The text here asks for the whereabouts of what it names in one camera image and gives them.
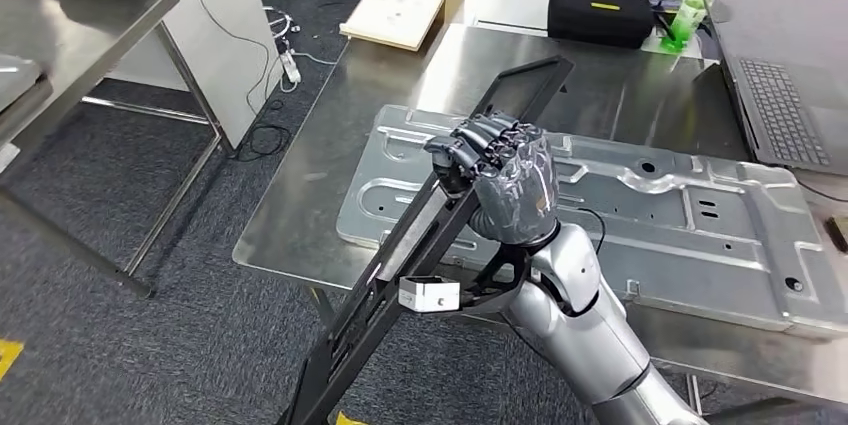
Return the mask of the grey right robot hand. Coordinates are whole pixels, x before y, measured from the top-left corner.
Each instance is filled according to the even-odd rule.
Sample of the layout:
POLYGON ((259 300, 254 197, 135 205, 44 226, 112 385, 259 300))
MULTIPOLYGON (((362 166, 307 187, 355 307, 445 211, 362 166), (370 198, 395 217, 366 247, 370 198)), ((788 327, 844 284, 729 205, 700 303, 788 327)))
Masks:
POLYGON ((501 111, 476 114, 428 140, 424 150, 449 197, 476 194, 479 207, 468 226, 481 237, 534 245, 556 229, 558 185, 540 127, 501 111))

